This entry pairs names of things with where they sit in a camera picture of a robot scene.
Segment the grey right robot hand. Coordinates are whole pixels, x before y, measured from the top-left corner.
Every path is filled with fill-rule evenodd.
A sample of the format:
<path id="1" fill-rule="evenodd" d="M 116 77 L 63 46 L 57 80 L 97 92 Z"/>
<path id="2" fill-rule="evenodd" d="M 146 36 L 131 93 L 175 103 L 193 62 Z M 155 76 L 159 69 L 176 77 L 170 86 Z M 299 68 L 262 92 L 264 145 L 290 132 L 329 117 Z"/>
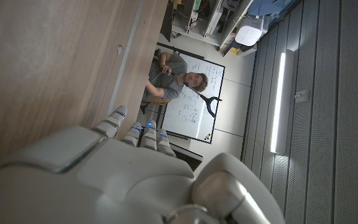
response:
<path id="1" fill-rule="evenodd" d="M 51 134 L 0 162 L 0 223 L 283 223 L 278 203 L 239 159 L 199 174 L 155 122 L 115 135 L 125 106 L 92 129 Z"/>

